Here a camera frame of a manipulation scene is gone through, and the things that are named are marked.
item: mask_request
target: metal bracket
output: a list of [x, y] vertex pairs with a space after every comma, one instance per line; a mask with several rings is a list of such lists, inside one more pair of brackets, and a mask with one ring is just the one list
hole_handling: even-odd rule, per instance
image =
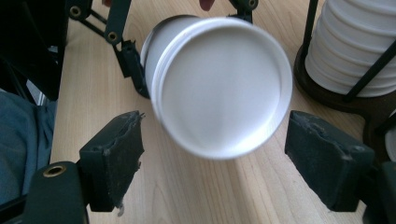
[[253, 23], [253, 10], [259, 4], [259, 0], [230, 0], [230, 3], [237, 10], [232, 17]]
[[[108, 18], [105, 19], [92, 10], [92, 0], [68, 0], [66, 1], [66, 13], [71, 19], [81, 22], [113, 46], [123, 76], [130, 77], [136, 91], [143, 97], [149, 98], [139, 53], [134, 42], [124, 41], [122, 38], [130, 5], [131, 0], [113, 0]], [[91, 15], [106, 26], [104, 31], [86, 20]], [[119, 43], [121, 44], [120, 50], [117, 49]]]

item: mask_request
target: white container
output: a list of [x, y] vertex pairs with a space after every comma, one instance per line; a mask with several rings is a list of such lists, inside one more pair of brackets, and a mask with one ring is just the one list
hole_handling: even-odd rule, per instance
[[171, 18], [154, 28], [141, 55], [157, 119], [195, 155], [249, 153], [288, 111], [289, 60], [270, 35], [245, 21]]
[[[322, 19], [318, 19], [316, 30], [318, 35], [323, 38], [329, 46], [336, 49], [349, 58], [362, 61], [364, 63], [375, 63], [376, 60], [385, 52], [385, 49], [377, 49], [373, 47], [362, 46], [355, 42], [348, 42], [339, 32], [334, 30], [329, 23]], [[396, 58], [393, 58], [390, 64], [396, 64]]]
[[332, 0], [337, 11], [349, 20], [396, 34], [396, 1]]
[[[305, 68], [308, 75], [321, 87], [328, 91], [333, 91], [335, 93], [346, 95], [353, 87], [353, 85], [340, 83], [334, 81], [326, 75], [326, 72], [322, 70], [316, 59], [312, 54], [308, 54], [305, 59]], [[388, 92], [396, 91], [396, 86], [390, 87], [365, 87], [361, 92], [359, 92], [358, 97], [376, 97], [385, 95]]]
[[326, 20], [332, 28], [347, 40], [357, 46], [379, 49], [385, 51], [396, 40], [396, 28], [394, 32], [384, 31], [365, 24], [360, 24], [354, 18], [346, 17], [335, 6], [334, 0], [328, 0], [322, 9], [322, 19]]
[[[334, 66], [331, 64], [331, 59], [327, 59], [322, 54], [322, 50], [317, 44], [317, 42], [311, 42], [311, 48], [309, 50], [310, 57], [312, 57], [313, 62], [320, 68], [322, 74], [337, 83], [344, 84], [349, 86], [350, 89], [361, 79], [364, 75], [362, 73], [359, 77], [355, 76], [357, 74], [350, 74], [348, 71], [343, 70], [343, 68]], [[388, 87], [396, 87], [396, 77], [389, 77], [389, 78], [373, 78], [372, 81], [366, 86], [366, 88], [388, 88]]]
[[[320, 57], [331, 67], [339, 72], [345, 73], [352, 77], [361, 78], [373, 65], [373, 63], [362, 62], [337, 51], [336, 48], [329, 46], [323, 38], [316, 37], [312, 40], [312, 45], [315, 45], [315, 50], [319, 52]], [[394, 80], [396, 82], [396, 66], [387, 64], [384, 69], [375, 77], [376, 80], [383, 80], [389, 82]]]

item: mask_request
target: dark base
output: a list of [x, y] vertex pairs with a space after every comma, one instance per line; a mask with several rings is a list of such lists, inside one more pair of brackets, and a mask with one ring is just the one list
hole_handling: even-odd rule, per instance
[[350, 103], [344, 102], [345, 95], [328, 91], [311, 79], [305, 70], [301, 52], [302, 49], [298, 51], [294, 62], [294, 78], [299, 90], [305, 91], [314, 100], [330, 108], [362, 116], [365, 119], [363, 143], [375, 151], [376, 162], [389, 161], [385, 136], [375, 133], [375, 129], [396, 109], [396, 91], [380, 97], [357, 97]]

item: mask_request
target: blue jeans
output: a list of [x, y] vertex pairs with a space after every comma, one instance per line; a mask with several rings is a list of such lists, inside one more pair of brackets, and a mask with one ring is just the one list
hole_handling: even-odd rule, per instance
[[32, 105], [0, 91], [0, 204], [26, 194], [33, 174], [49, 164], [56, 102]]

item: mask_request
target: stack of white bowls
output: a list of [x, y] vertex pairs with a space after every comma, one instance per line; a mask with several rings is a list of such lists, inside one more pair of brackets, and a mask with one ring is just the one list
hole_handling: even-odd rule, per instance
[[[305, 68], [319, 86], [347, 94], [396, 40], [396, 0], [327, 0], [313, 33]], [[396, 90], [396, 57], [359, 93]]]

